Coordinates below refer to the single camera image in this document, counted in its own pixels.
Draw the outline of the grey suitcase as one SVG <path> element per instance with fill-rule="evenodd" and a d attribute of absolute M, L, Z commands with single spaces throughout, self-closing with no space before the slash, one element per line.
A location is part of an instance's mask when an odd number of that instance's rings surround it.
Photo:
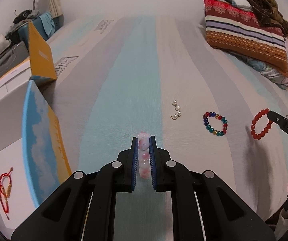
<path fill-rule="evenodd" d="M 0 55 L 0 78 L 28 58 L 29 52 L 23 41 L 8 48 Z"/>

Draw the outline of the floral light pillow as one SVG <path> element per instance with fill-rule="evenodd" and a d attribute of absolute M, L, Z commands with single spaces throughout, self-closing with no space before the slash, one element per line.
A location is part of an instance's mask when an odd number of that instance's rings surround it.
<path fill-rule="evenodd" d="M 287 53 L 287 63 L 288 63 L 288 39 L 285 38 L 286 53 Z M 276 68 L 268 65 L 263 61 L 252 59 L 244 55 L 232 52 L 239 60 L 247 64 L 249 67 L 253 68 L 255 71 L 259 72 L 262 76 L 275 83 L 280 89 L 288 89 L 288 77 L 283 76 Z"/>

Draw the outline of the pearl bead jewelry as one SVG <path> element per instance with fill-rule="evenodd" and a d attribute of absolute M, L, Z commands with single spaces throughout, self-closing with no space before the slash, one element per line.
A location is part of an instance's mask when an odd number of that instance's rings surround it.
<path fill-rule="evenodd" d="M 172 106 L 174 107 L 175 113 L 170 116 L 172 120 L 176 120 L 181 117 L 181 106 L 177 100 L 172 101 Z"/>

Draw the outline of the teal suitcase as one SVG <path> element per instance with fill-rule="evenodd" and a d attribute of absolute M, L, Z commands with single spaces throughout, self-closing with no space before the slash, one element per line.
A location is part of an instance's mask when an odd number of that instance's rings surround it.
<path fill-rule="evenodd" d="M 38 16 L 37 16 L 37 18 L 35 18 L 33 20 L 26 19 L 26 20 L 23 20 L 20 22 L 19 29 L 18 29 L 18 35 L 19 35 L 20 41 L 23 41 L 26 44 L 28 43 L 28 38 L 29 38 L 28 22 L 29 21 L 32 21 L 33 25 L 35 26 L 35 28 L 37 29 L 37 31 L 39 32 L 41 37 L 43 37 L 44 40 L 47 41 L 48 37 L 47 37 L 47 35 L 43 29 L 42 22 L 38 18 Z"/>

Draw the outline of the striped colourful pillow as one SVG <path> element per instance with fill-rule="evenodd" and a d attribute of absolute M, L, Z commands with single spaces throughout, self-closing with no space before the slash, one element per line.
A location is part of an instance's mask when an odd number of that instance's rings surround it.
<path fill-rule="evenodd" d="M 280 28 L 261 27 L 253 12 L 219 0 L 204 0 L 206 41 L 214 48 L 263 61 L 288 77 L 285 38 Z"/>

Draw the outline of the light blue cloth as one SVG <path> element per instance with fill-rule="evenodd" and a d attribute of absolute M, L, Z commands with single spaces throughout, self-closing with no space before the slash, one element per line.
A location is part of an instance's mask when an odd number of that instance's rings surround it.
<path fill-rule="evenodd" d="M 52 19 L 52 15 L 50 12 L 45 12 L 38 17 L 41 22 L 43 29 L 48 38 L 50 38 L 55 33 L 55 22 Z"/>

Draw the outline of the striped bed sheet mattress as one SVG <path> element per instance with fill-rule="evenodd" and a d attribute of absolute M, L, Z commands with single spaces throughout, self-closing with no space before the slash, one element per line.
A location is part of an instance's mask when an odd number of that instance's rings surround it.
<path fill-rule="evenodd" d="M 288 117 L 288 90 L 210 47 L 201 26 L 89 16 L 48 44 L 58 79 L 44 96 L 73 171 L 98 171 L 146 132 L 189 170 L 214 171 L 262 219 L 286 200 L 288 135 L 273 126 L 254 140 L 251 122 L 266 108 Z M 173 100 L 181 106 L 176 120 Z"/>

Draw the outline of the white cardboard box blue trim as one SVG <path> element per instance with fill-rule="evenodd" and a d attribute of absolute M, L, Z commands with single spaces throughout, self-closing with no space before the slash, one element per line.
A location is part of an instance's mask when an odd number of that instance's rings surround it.
<path fill-rule="evenodd" d="M 51 48 L 32 23 L 28 31 L 28 58 L 0 78 L 0 175 L 13 167 L 8 205 L 0 202 L 0 240 L 72 173 L 59 120 L 39 89 L 56 80 Z"/>

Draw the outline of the brown furry blanket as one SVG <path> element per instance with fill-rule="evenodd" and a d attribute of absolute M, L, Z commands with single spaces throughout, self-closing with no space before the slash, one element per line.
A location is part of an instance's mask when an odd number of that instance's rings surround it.
<path fill-rule="evenodd" d="M 261 27 L 280 28 L 288 36 L 288 22 L 279 12 L 276 0 L 247 0 Z"/>

